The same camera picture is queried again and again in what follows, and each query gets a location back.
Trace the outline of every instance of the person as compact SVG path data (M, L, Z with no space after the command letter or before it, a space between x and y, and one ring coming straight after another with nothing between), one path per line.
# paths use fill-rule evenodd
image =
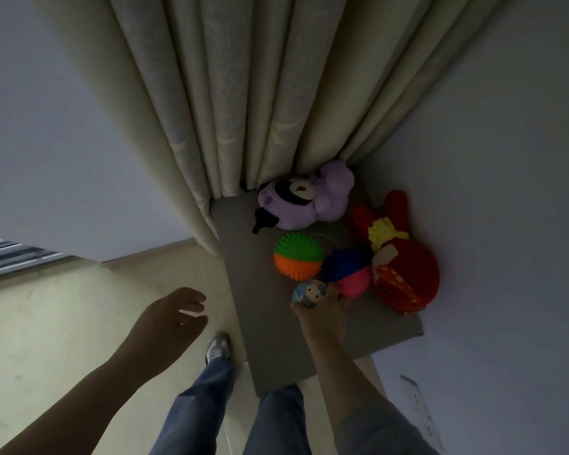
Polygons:
M177 289L141 314L110 359L0 449L0 455L89 455L116 412L153 377L164 372L205 329L205 296ZM345 301L330 285L317 307L291 304L319 377L340 455L429 454L425 442L395 406L356 367L341 345ZM234 386L231 345L220 332L210 343L206 367L174 400L150 455L210 455ZM267 393L244 449L245 455L311 454L303 396L297 385Z

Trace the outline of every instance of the purple plush toy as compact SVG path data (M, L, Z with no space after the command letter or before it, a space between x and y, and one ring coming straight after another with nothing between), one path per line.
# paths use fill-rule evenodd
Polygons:
M346 212L353 186L354 175L340 160L324 163L319 176L273 180L259 191L261 207L255 211L253 233L264 227L299 230L317 220L338 220Z

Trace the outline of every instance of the window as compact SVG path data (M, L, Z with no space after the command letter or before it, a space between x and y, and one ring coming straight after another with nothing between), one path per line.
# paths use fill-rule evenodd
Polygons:
M12 241L0 240L0 275L67 257L62 252L47 251Z

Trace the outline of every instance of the curtain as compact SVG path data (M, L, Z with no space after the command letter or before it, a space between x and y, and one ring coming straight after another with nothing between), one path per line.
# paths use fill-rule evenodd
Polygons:
M212 199L361 160L504 0L33 1L216 253Z

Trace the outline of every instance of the hand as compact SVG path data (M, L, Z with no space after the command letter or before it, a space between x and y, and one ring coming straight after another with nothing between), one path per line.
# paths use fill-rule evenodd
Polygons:
M325 296L314 308L306 308L301 303L291 303L302 325L303 336L309 343L324 338L334 338L340 343L346 333L346 315L348 302L338 298L336 284L329 284Z
M139 385L161 374L181 357L202 333L206 316L190 316L180 310L201 313L206 297L190 288L177 289L156 300L139 319L110 361L124 367Z

